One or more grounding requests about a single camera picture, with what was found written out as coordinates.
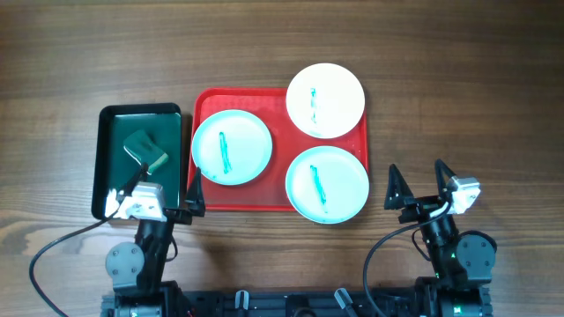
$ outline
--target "green sponge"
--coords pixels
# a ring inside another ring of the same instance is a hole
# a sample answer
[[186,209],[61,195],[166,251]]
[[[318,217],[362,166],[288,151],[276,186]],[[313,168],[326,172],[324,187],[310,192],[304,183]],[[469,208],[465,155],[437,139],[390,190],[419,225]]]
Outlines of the green sponge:
[[137,130],[123,140],[123,149],[134,158],[139,165],[147,163],[149,174],[167,163],[168,155],[155,145],[144,130]]

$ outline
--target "cable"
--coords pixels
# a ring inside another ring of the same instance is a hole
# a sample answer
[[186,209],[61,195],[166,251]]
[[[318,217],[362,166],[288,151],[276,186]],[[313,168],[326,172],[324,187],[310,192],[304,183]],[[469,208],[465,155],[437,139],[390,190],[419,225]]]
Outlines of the cable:
[[374,252],[376,252],[376,250],[378,249],[378,247],[380,247],[382,244],[384,244],[384,242],[386,242],[387,240],[397,236],[400,233],[406,232],[406,231],[410,231],[413,229],[417,229],[422,227],[423,225],[429,225],[434,221],[437,221],[439,219],[441,219],[442,217],[445,217],[446,215],[449,214],[449,210],[450,210],[450,200],[447,201],[447,208],[445,208],[445,210],[437,217],[434,217],[430,220],[427,220],[424,223],[421,224],[413,224],[413,225],[408,225],[405,226],[403,228],[397,229],[392,233],[388,233],[385,237],[381,238],[380,241],[378,241],[378,243],[376,243],[371,249],[370,252],[368,252],[367,255],[367,259],[364,261],[364,269],[362,271],[362,284],[364,286],[364,292],[367,294],[367,298],[368,298],[368,302],[370,303],[370,305],[372,306],[372,308],[374,308],[374,310],[376,311],[376,314],[380,317],[386,317],[386,315],[382,312],[382,310],[380,310],[380,308],[378,307],[378,305],[374,302],[374,299],[372,299],[372,295],[370,294],[370,290],[368,289],[368,280],[367,280],[367,274],[368,274],[368,264],[370,264],[370,259],[372,259],[372,255],[374,254]]
[[417,242],[415,241],[415,233],[417,233],[418,231],[421,231],[421,228],[419,228],[419,229],[413,231],[413,233],[412,233],[412,242],[413,242],[413,245],[415,246],[415,248],[417,249],[417,251],[419,251],[419,253],[421,254],[421,256],[423,256],[423,259],[425,259],[425,261],[427,261],[427,262],[430,262],[430,261],[431,261],[431,258],[430,258],[427,254],[425,254],[425,252],[423,252],[423,250],[421,250],[421,248],[419,247],[419,245],[418,245]]
[[178,256],[178,246],[176,245],[176,240],[174,239],[174,236],[172,236],[171,238],[174,246],[174,256],[170,259],[167,259],[166,262],[171,262],[172,260],[176,259],[176,256]]
[[103,224],[105,224],[109,219],[111,219],[115,214],[117,213],[114,212],[113,214],[109,215],[109,217],[106,217],[105,219],[100,220],[99,222],[93,224],[93,225],[89,225],[86,228],[82,228],[80,230],[76,230],[75,232],[71,232],[69,234],[66,234],[64,236],[62,236],[59,239],[53,240],[50,243],[48,243],[45,247],[43,247],[41,250],[39,250],[39,252],[33,257],[32,261],[29,263],[29,279],[32,282],[33,287],[35,288],[35,290],[37,291],[37,293],[39,294],[39,296],[41,296],[41,298],[45,301],[45,303],[47,303],[47,305],[49,305],[49,307],[51,307],[51,309],[53,309],[55,311],[55,313],[57,313],[59,316],[63,316],[63,317],[68,317],[68,315],[66,313],[63,313],[63,311],[61,309],[59,309],[59,307],[57,307],[55,305],[55,303],[53,303],[51,301],[51,299],[49,299],[47,297],[47,295],[45,295],[45,292],[41,289],[41,287],[39,286],[39,284],[37,283],[37,281],[35,280],[35,274],[33,272],[33,269],[35,268],[35,263],[37,262],[37,260],[39,260],[39,257],[42,256],[45,252],[47,252],[47,250],[49,250],[51,247],[54,247],[55,245],[65,241],[68,238],[72,238],[74,236],[79,235],[80,233],[84,233],[87,232],[89,230],[92,230],[96,227],[99,227]]

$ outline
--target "wooden table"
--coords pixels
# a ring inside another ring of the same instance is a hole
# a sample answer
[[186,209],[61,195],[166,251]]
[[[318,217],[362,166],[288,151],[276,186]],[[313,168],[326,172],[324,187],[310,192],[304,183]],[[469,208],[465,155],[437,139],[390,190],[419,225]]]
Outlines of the wooden table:
[[[564,10],[499,1],[21,0],[0,7],[0,315],[53,315],[27,268],[47,242],[93,222],[98,113],[173,101],[185,114],[211,86],[286,86],[338,63],[367,96],[371,195],[343,225],[297,213],[209,212],[177,226],[165,279],[184,290],[361,287],[368,249],[397,229],[383,210],[388,166],[416,195],[433,163],[476,176],[457,217],[499,244],[496,316],[564,314]],[[68,314],[97,316],[111,292],[104,259],[134,225],[104,225],[38,262]],[[433,271],[408,234],[379,250],[372,285]]]

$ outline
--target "black tray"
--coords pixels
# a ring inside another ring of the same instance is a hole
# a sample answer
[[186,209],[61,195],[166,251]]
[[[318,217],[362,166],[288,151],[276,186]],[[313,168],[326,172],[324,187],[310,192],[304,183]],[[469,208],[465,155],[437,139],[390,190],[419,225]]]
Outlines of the black tray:
[[177,208],[180,202],[182,160],[182,117],[174,103],[108,106],[100,112],[98,145],[92,195],[92,215],[103,219],[106,196],[119,188],[139,168],[123,149],[123,140],[144,129],[152,141],[168,154],[168,162],[147,179],[159,183],[165,191],[166,206]]

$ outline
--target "red rectangular tray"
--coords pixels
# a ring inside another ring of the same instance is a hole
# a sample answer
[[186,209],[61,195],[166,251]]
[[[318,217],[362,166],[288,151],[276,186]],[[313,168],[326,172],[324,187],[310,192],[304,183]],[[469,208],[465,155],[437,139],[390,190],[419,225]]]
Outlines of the red rectangular tray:
[[[272,136],[271,161],[254,180],[238,186],[219,185],[203,177],[207,210],[294,211],[286,196],[286,171],[300,153],[320,145],[349,151],[368,171],[366,113],[344,136],[318,139],[293,124],[286,111],[286,88],[210,88],[196,100],[191,139],[205,119],[228,109],[248,111],[264,122]],[[188,183],[195,171],[190,154]]]

